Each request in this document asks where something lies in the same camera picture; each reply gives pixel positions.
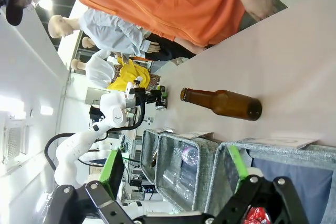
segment yellow cloth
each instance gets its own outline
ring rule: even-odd
[[[141,76],[142,81],[140,82],[140,88],[147,88],[150,82],[150,77],[148,70],[139,65],[135,65],[132,60],[128,61],[128,64],[122,63],[121,59],[118,58],[118,62],[122,64],[120,69],[120,75],[114,83],[111,83],[107,89],[125,91],[128,82],[134,83],[134,80]]]

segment gray bin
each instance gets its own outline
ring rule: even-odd
[[[177,174],[181,172],[182,160],[174,158],[175,147],[184,144],[191,145],[198,150],[198,165],[196,171],[196,183],[194,200],[189,205],[175,191],[174,187],[166,182],[163,174],[166,169],[173,169]],[[179,211],[204,211],[206,198],[210,186],[210,178],[213,170],[215,153],[219,144],[203,138],[187,140],[174,134],[161,134],[157,149],[155,187],[157,191]]]
[[[156,133],[151,130],[143,132],[140,168],[148,181],[154,185],[155,181],[155,167],[152,167],[153,155],[159,142],[161,133]]]
[[[233,195],[224,168],[224,151],[227,145],[239,148],[239,152],[247,167],[251,167],[253,158],[256,158],[280,164],[332,171],[329,199],[321,224],[336,223],[336,148],[318,145],[308,145],[303,149],[294,149],[250,144],[244,143],[244,141],[222,143],[215,156],[210,190],[205,208],[206,213],[216,216]]]

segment table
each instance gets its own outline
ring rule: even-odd
[[[263,20],[161,76],[168,109],[155,127],[213,131],[219,141],[309,137],[336,146],[336,1],[308,0]],[[180,101],[182,88],[259,98],[256,122]]]

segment orange jacket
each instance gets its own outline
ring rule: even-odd
[[[238,32],[244,7],[240,0],[80,0],[167,39],[199,46],[217,44]]]

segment bottle neck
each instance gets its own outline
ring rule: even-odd
[[[193,103],[208,109],[211,108],[212,98],[215,92],[203,91],[203,90],[193,90],[193,89],[183,89],[181,92],[181,100],[184,102]]]

